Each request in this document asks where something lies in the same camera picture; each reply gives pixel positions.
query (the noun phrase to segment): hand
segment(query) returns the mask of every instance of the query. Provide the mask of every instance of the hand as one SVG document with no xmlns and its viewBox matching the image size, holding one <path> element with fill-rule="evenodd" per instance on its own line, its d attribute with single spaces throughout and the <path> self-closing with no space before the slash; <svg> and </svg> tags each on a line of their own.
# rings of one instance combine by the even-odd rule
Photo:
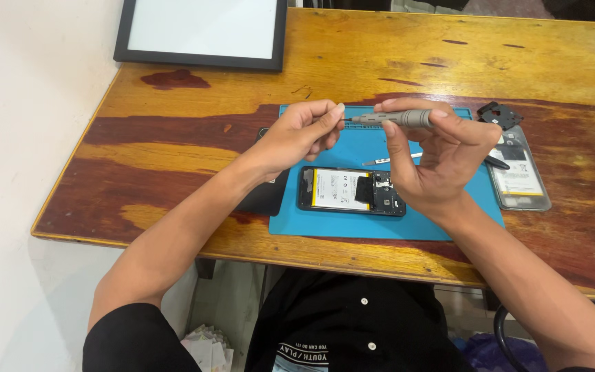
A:
<svg viewBox="0 0 595 372">
<path fill-rule="evenodd" d="M 262 182 L 277 178 L 302 159 L 312 162 L 339 139 L 344 109 L 343 103 L 329 99 L 294 103 L 237 161 L 258 165 Z"/>
<path fill-rule="evenodd" d="M 432 109 L 434 129 L 404 129 L 383 121 L 387 150 L 392 159 L 392 182 L 401 198 L 417 212 L 439 220 L 458 208 L 463 190 L 483 159 L 502 135 L 499 125 L 459 118 L 449 104 L 425 99 L 388 99 L 376 112 Z M 410 157 L 408 140 L 419 142 L 424 154 L 420 165 Z"/>
</svg>

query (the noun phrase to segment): gray screwdriver handle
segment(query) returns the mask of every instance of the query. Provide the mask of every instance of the gray screwdriver handle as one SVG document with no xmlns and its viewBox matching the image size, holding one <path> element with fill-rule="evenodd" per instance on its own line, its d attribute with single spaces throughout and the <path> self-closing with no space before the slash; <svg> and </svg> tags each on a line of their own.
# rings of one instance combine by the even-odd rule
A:
<svg viewBox="0 0 595 372">
<path fill-rule="evenodd" d="M 354 116 L 351 121 L 353 123 L 362 123 L 366 125 L 380 125 L 383 120 L 388 120 L 407 128 L 434 128 L 433 123 L 428 120 L 428 114 L 430 114 L 430 110 L 368 113 L 361 116 Z"/>
</svg>

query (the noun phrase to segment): shirt sleeve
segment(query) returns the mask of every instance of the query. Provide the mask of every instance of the shirt sleeve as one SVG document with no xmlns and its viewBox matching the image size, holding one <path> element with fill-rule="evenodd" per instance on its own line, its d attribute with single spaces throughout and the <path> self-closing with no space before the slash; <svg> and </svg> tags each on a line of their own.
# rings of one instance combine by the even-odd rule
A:
<svg viewBox="0 0 595 372">
<path fill-rule="evenodd" d="M 160 309 L 147 303 L 115 309 L 91 328 L 82 370 L 200 372 Z"/>
</svg>

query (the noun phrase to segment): table edge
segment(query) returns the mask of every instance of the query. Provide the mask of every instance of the table edge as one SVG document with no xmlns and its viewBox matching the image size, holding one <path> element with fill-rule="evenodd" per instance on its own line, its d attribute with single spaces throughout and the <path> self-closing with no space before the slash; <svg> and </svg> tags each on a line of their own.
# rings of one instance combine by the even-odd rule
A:
<svg viewBox="0 0 595 372">
<path fill-rule="evenodd" d="M 103 98 L 100 100 L 100 103 L 95 108 L 95 111 L 93 112 L 93 115 L 91 116 L 91 119 L 88 121 L 86 128 L 84 128 L 82 135 L 79 137 L 79 140 L 75 144 L 75 148 L 73 148 L 73 151 L 70 153 L 68 160 L 66 160 L 65 164 L 63 165 L 63 169 L 61 169 L 61 173 L 59 173 L 59 177 L 57 177 L 56 182 L 54 182 L 54 186 L 52 186 L 52 190 L 48 194 L 48 197 L 45 198 L 45 202 L 43 203 L 43 206 L 40 207 L 40 211 L 38 211 L 38 215 L 36 216 L 34 223 L 31 225 L 30 232 L 31 232 L 32 236 L 36 236 L 36 234 L 39 234 L 39 233 L 35 233 L 35 230 L 36 230 L 36 226 L 38 225 L 38 221 L 40 221 L 40 217 L 43 216 L 43 213 L 45 213 L 45 209 L 47 208 L 48 204 L 50 204 L 50 200 L 54 196 L 54 192 L 56 191 L 57 187 L 59 187 L 59 183 L 61 182 L 61 179 L 63 178 L 63 174 L 65 173 L 65 170 L 68 168 L 68 165 L 73 160 L 73 157 L 75 156 L 75 153 L 77 152 L 79 145 L 81 145 L 82 140 L 84 140 L 84 136 L 86 136 L 88 130 L 91 128 L 91 124 L 93 124 L 93 121 L 95 121 L 95 118 L 98 116 L 98 113 L 100 112 L 100 108 L 103 106 L 104 100 L 107 99 L 107 96 L 109 96 L 109 92 L 112 90 L 112 87 L 114 86 L 114 82 L 116 81 L 116 79 L 118 79 L 118 75 L 123 70 L 124 65 L 125 65 L 125 63 L 122 63 L 120 65 L 120 67 L 118 68 L 118 71 L 116 71 L 116 75 L 114 75 L 114 79 L 112 79 L 111 83 L 109 83 L 109 87 L 107 87 L 107 90 L 104 92 Z"/>
<path fill-rule="evenodd" d="M 79 236 L 71 236 L 71 235 L 63 235 L 63 234 L 48 234 L 45 232 L 31 232 L 31 235 L 45 240 L 54 240 L 54 241 L 66 241 L 70 243 L 81 243 L 81 244 L 90 244 L 94 246 L 104 246 L 110 248 L 120 248 L 125 249 L 129 244 L 124 243 L 122 241 L 115 241 L 115 240 L 105 240 L 105 239 L 94 239 L 94 238 L 82 238 Z M 270 264 L 270 265 L 282 265 L 282 266 L 289 266 L 289 267 L 297 267 L 300 269 L 310 269 L 310 270 L 323 270 L 327 272 L 333 273 L 341 273 L 341 274 L 353 274 L 353 275 L 364 275 L 368 277 L 379 277 L 379 278 L 386 278 L 386 279 L 399 279 L 399 280 L 409 280 L 409 281 L 417 281 L 420 283 L 428 283 L 428 284 L 442 284 L 442 285 L 455 285 L 455 286 L 462 286 L 466 288 L 478 288 L 478 289 L 490 289 L 486 283 L 481 282 L 474 282 L 474 281 L 456 281 L 452 279 L 435 279 L 435 280 L 425 280 L 423 276 L 420 275 L 410 275 L 409 273 L 405 273 L 401 276 L 397 275 L 389 275 L 378 273 L 376 271 L 370 271 L 365 269 L 347 269 L 344 267 L 332 267 L 332 266 L 321 266 L 321 265 L 313 265 L 307 263 L 294 263 L 294 262 L 279 262 L 272 259 L 263 259 L 263 258 L 243 258 L 238 256 L 230 256 L 225 254 L 211 254 L 211 253 L 204 253 L 199 252 L 197 254 L 198 258 L 210 258 L 210 259 L 225 259 L 227 261 L 238 261 L 238 262 L 251 262 L 254 264 Z M 590 300 L 595 300 L 595 293 L 589 293 L 588 291 L 595 291 L 593 288 L 587 287 L 580 287 L 574 285 L 580 292 L 583 293 Z"/>
</svg>

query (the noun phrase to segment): black picture frame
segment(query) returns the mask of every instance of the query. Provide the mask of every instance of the black picture frame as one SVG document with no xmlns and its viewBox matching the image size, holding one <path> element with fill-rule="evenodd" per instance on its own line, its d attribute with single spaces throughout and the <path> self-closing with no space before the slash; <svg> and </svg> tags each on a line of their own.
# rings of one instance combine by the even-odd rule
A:
<svg viewBox="0 0 595 372">
<path fill-rule="evenodd" d="M 275 71 L 282 71 L 282 68 L 284 67 L 284 37 L 286 32 L 286 11 L 288 10 L 288 2 L 286 0 L 277 0 L 271 59 L 130 50 L 128 49 L 128 43 L 135 4 L 136 0 L 124 0 L 123 2 L 121 22 L 118 26 L 118 36 L 116 38 L 116 47 L 114 48 L 114 61 L 180 65 L 215 65 Z"/>
</svg>

